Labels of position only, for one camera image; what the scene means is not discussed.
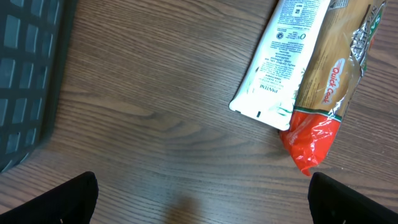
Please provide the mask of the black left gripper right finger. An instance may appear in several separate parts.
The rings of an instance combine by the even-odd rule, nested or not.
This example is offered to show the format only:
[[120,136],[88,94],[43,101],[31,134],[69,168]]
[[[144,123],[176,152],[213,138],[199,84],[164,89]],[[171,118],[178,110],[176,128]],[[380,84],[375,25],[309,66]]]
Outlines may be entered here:
[[324,173],[312,175],[308,202],[314,224],[397,224],[397,213]]

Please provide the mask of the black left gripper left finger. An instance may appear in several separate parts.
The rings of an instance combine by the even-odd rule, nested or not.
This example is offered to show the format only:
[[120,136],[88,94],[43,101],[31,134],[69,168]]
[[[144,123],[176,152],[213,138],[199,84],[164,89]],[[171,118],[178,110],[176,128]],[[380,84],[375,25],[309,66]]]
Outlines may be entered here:
[[48,192],[1,214],[1,224],[89,223],[98,199],[98,181],[84,172]]

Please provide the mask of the white tube with gold cap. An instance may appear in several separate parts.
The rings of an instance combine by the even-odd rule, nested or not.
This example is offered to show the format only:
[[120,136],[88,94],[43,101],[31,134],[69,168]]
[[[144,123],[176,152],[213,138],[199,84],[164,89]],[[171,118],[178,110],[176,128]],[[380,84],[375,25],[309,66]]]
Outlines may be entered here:
[[232,111],[281,131],[290,127],[297,93],[330,0],[280,0],[246,75],[229,103]]

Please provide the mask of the orange biscuit roll pack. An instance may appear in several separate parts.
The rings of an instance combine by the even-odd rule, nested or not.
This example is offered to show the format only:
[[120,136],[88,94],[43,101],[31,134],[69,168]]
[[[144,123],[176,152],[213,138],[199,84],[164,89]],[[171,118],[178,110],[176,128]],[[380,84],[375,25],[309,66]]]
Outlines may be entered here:
[[280,138],[305,175],[326,158],[367,69],[385,0],[331,1],[298,90],[290,128]]

